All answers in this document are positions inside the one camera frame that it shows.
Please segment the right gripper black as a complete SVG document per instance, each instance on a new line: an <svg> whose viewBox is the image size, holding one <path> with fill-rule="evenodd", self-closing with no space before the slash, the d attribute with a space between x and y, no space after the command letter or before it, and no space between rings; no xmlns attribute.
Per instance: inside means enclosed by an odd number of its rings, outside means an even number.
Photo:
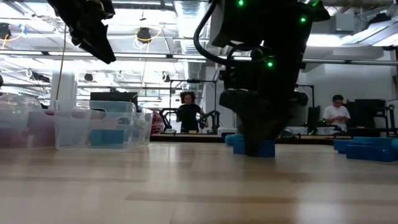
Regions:
<svg viewBox="0 0 398 224"><path fill-rule="evenodd" d="M294 117L295 107L307 105L308 96L295 91L299 71L305 67L304 62L283 66L276 59L268 59L222 71L225 91L220 95L220 105L240 119L245 155L271 152L271 145ZM260 93L271 90L276 92Z"/></svg>

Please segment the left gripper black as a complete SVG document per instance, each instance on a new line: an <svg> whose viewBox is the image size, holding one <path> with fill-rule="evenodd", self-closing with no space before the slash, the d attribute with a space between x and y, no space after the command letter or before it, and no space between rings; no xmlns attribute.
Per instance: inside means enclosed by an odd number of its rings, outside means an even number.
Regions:
<svg viewBox="0 0 398 224"><path fill-rule="evenodd" d="M71 28L74 45L106 64L116 61L102 20L115 15L110 0L47 0L55 14Z"/></svg>

